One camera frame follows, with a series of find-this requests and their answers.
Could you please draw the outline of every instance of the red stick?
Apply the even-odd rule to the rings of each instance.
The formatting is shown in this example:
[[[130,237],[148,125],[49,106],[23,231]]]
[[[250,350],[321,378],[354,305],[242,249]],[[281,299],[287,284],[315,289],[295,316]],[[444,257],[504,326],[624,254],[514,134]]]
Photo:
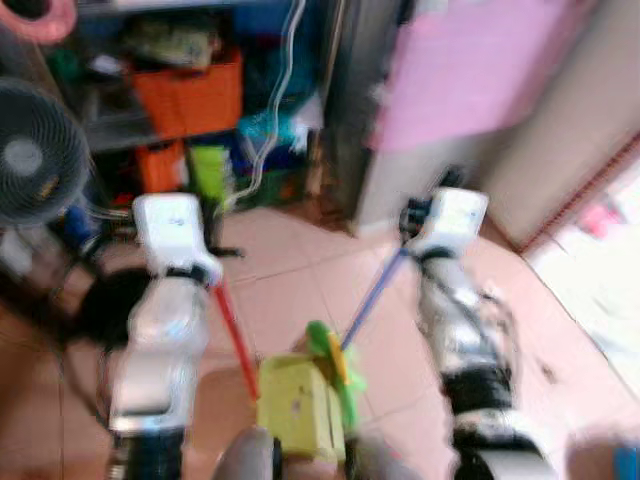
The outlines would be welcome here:
[[[251,399],[255,402],[258,400],[259,393],[255,372],[253,370],[253,363],[249,359],[249,350],[247,349],[247,345],[245,344],[242,334],[240,333],[240,329],[238,328],[238,322],[236,315],[233,312],[231,296],[229,295],[226,282],[223,281],[220,285],[215,287],[213,289],[213,293],[216,296],[218,306],[222,312],[222,317],[224,318],[224,322],[229,330],[229,335],[231,335],[231,340],[233,341],[233,346],[236,349],[236,354],[240,360],[240,366],[242,367],[244,379],[247,382],[249,394],[251,395]]]

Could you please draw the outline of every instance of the fan grille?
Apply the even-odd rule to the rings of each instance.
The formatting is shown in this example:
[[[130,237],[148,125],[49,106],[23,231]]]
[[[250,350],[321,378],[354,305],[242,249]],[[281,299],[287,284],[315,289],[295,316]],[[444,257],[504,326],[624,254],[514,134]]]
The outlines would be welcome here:
[[[82,189],[88,167],[84,135],[55,99],[0,80],[0,225],[52,219]]]

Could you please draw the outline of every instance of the orange storage bin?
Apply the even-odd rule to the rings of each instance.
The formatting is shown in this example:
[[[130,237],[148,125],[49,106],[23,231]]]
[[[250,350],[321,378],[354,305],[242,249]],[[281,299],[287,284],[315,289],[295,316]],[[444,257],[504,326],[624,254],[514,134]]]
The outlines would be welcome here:
[[[136,148],[136,160],[145,193],[171,192],[185,183],[186,163],[182,141]]]
[[[163,138],[235,128],[242,116],[242,55],[204,71],[167,70],[134,76],[134,85]]]

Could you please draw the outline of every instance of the blue stick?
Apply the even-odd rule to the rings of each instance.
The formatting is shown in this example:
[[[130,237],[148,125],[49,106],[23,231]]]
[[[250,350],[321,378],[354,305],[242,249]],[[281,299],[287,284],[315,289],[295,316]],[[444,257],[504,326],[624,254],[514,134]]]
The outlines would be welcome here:
[[[378,298],[380,297],[380,294],[386,288],[389,281],[391,281],[391,279],[393,278],[393,274],[396,272],[396,270],[400,266],[402,259],[407,255],[408,255],[407,249],[399,248],[393,254],[391,259],[387,262],[387,264],[384,267],[384,270],[382,270],[382,273],[380,274],[380,278],[378,278],[378,281],[369,292],[369,295],[367,295],[367,298],[365,299],[365,301],[362,303],[360,310],[356,315],[356,318],[351,324],[349,331],[345,335],[344,340],[342,341],[342,346],[341,346],[342,351],[345,351],[347,347],[351,345],[351,342],[353,341],[353,337],[355,337],[356,333],[358,333],[358,330],[360,330],[360,327],[362,326],[365,319],[367,318],[367,316],[375,306]]]

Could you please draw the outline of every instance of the yellow object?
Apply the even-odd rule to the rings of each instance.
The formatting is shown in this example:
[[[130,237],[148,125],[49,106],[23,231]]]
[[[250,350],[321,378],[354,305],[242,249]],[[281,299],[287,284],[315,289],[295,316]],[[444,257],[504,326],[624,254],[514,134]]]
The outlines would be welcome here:
[[[335,390],[309,355],[272,357],[260,367],[258,425],[284,454],[344,461],[344,431]]]
[[[336,373],[343,384],[349,385],[347,360],[344,357],[342,348],[340,348],[340,340],[338,340],[338,337],[336,337],[336,334],[333,332],[329,334],[329,349],[331,350],[331,359],[336,367]]]

